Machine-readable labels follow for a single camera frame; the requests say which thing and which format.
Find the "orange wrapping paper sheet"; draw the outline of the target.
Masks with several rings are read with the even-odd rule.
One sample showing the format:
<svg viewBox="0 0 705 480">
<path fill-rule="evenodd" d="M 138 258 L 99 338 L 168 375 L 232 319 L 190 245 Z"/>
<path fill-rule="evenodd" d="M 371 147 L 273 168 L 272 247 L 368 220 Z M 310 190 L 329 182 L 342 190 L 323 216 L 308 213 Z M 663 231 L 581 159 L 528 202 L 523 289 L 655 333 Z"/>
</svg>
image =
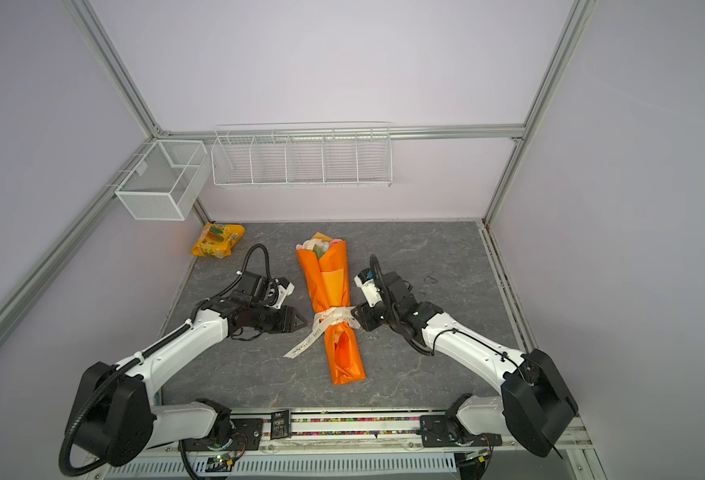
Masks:
<svg viewBox="0 0 705 480">
<path fill-rule="evenodd" d="M 306 276 L 314 319 L 310 334 L 286 357 L 294 358 L 322 340 L 334 385 L 364 380 L 366 374 L 355 336 L 360 325 L 353 318 L 350 302 L 346 242 L 316 233 L 296 246 L 296 255 Z"/>
</svg>

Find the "cream printed ribbon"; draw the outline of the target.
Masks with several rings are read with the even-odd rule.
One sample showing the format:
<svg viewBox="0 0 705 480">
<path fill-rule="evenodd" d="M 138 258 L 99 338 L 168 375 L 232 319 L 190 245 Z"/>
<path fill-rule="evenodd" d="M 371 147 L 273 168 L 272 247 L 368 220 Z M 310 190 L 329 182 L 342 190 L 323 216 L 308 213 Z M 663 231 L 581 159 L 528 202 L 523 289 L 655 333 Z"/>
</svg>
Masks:
<svg viewBox="0 0 705 480">
<path fill-rule="evenodd" d="M 360 329 L 360 323 L 353 317 L 351 307 L 330 307 L 328 310 L 316 313 L 314 315 L 314 322 L 312 322 L 312 330 L 310 334 L 290 349 L 288 353 L 284 354 L 284 358 L 294 359 L 304 351 L 308 350 L 312 344 L 316 343 L 320 337 L 324 336 L 324 332 L 328 328 L 338 325 L 340 323 L 346 323 L 352 329 Z"/>
</svg>

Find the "cream fake rose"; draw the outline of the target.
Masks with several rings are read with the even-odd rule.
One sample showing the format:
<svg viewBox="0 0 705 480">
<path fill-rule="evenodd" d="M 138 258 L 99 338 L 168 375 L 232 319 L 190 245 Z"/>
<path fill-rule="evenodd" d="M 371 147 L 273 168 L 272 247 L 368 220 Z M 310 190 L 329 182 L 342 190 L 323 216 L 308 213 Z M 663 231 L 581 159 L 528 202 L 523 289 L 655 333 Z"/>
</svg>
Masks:
<svg viewBox="0 0 705 480">
<path fill-rule="evenodd" d="M 320 254 L 320 256 L 324 255 L 324 253 L 328 251 L 328 248 L 330 248 L 330 242 L 320 238 L 312 238 L 302 243 L 303 250 L 312 251 L 315 254 Z"/>
</svg>

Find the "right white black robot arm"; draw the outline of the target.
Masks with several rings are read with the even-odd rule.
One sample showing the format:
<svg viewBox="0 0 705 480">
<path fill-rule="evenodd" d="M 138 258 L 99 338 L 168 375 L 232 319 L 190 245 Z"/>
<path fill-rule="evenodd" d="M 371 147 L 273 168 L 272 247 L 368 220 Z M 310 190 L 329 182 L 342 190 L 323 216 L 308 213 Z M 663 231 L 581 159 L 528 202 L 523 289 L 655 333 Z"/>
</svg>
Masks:
<svg viewBox="0 0 705 480">
<path fill-rule="evenodd" d="M 498 394 L 484 401 L 463 394 L 445 412 L 437 438 L 469 445 L 484 434 L 513 437 L 529 453 L 545 457 L 573 418 L 578 406 L 554 361 L 539 349 L 507 348 L 460 324 L 430 302 L 407 300 L 403 307 L 363 302 L 352 316 L 365 329 L 386 325 L 426 356 L 443 354 L 480 377 Z"/>
</svg>

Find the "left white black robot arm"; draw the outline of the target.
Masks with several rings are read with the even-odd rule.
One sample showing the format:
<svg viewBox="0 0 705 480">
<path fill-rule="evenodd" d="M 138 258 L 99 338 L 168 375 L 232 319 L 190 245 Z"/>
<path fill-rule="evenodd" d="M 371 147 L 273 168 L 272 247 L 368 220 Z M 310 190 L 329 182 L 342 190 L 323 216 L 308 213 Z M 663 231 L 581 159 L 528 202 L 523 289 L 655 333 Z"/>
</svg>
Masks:
<svg viewBox="0 0 705 480">
<path fill-rule="evenodd" d="M 116 363 L 88 368 L 64 430 L 58 468 L 68 477 L 86 475 L 106 464 L 122 466 L 148 448 L 202 440 L 224 448 L 236 428 L 230 408 L 212 400 L 153 406 L 150 402 L 178 371 L 234 331 L 292 333 L 308 320 L 284 305 L 238 306 L 204 302 L 192 318 L 158 342 Z"/>
</svg>

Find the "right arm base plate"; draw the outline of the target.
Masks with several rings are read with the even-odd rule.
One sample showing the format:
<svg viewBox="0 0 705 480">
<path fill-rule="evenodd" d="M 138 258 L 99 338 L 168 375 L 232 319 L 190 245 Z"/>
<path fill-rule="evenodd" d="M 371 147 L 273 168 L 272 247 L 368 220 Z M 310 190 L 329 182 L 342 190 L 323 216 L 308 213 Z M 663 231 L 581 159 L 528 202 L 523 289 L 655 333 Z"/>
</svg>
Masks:
<svg viewBox="0 0 705 480">
<path fill-rule="evenodd" d="M 502 446 L 499 434 L 470 434 L 445 414 L 420 416 L 418 433 L 421 444 L 426 448 Z"/>
</svg>

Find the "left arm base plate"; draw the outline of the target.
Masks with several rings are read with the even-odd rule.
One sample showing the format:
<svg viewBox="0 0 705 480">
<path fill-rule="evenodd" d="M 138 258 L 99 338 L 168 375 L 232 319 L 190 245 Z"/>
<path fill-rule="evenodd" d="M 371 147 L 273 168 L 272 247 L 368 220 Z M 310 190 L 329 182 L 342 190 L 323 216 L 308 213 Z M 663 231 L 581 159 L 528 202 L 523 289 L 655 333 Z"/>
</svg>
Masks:
<svg viewBox="0 0 705 480">
<path fill-rule="evenodd" d="M 210 434 L 200 439 L 182 441 L 189 452 L 218 451 L 256 451 L 264 435 L 264 420 L 258 417 L 242 417 L 230 420 L 226 428 L 228 436 Z"/>
</svg>

